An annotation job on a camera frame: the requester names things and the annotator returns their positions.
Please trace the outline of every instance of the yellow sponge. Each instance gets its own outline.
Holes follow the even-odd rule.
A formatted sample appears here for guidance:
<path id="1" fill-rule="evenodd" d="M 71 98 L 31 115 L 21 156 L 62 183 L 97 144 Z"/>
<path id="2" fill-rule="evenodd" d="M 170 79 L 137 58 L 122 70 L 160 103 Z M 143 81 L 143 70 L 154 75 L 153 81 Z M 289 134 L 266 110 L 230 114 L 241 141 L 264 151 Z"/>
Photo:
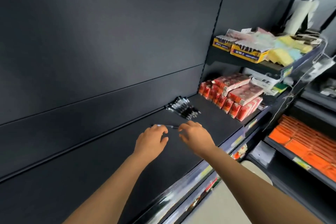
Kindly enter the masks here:
<path id="1" fill-rule="evenodd" d="M 279 63 L 283 66 L 288 66 L 294 62 L 288 52 L 281 48 L 271 49 L 267 55 L 267 59 L 273 63 Z"/>
<path id="2" fill-rule="evenodd" d="M 280 36 L 278 39 L 289 47 L 299 49 L 302 53 L 308 53 L 313 49 L 311 45 L 302 44 L 300 41 L 292 39 L 289 35 Z"/>

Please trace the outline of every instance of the forearm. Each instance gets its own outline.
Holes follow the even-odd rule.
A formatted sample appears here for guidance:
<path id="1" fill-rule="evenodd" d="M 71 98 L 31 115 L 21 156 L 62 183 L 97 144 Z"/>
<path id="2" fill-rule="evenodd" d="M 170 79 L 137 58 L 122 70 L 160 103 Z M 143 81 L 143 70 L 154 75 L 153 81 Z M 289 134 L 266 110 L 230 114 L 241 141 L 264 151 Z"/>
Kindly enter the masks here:
<path id="1" fill-rule="evenodd" d="M 115 224 L 139 175 L 146 167 L 140 158 L 129 156 L 118 170 L 76 209 L 64 224 Z"/>
<path id="2" fill-rule="evenodd" d="M 204 159 L 216 170 L 253 224 L 321 223 L 298 202 L 267 183 L 223 150 Z"/>

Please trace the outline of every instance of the finger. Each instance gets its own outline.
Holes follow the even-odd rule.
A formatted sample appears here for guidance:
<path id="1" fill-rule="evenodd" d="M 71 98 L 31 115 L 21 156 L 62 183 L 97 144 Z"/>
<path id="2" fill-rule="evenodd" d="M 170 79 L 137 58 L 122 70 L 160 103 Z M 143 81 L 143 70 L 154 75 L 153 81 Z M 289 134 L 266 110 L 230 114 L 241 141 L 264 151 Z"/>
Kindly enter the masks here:
<path id="1" fill-rule="evenodd" d="M 179 137 L 182 139 L 182 141 L 186 144 L 188 142 L 188 139 L 185 135 L 179 134 Z"/>
<path id="2" fill-rule="evenodd" d="M 182 131 L 182 130 L 188 130 L 190 128 L 190 126 L 188 124 L 182 123 L 179 127 L 178 127 L 178 131 Z"/>
<path id="3" fill-rule="evenodd" d="M 165 137 L 165 138 L 163 138 L 162 140 L 161 140 L 161 145 L 163 146 L 163 148 L 164 147 L 166 147 L 166 145 L 167 145 L 167 142 L 168 142 L 168 137 Z"/>
<path id="4" fill-rule="evenodd" d="M 156 126 L 155 130 L 159 131 L 161 134 L 168 133 L 168 129 L 165 125 Z"/>
<path id="5" fill-rule="evenodd" d="M 188 120 L 188 121 L 187 121 L 187 124 L 188 124 L 189 126 L 192 126 L 192 127 L 197 126 L 196 123 L 193 122 L 192 120 Z"/>

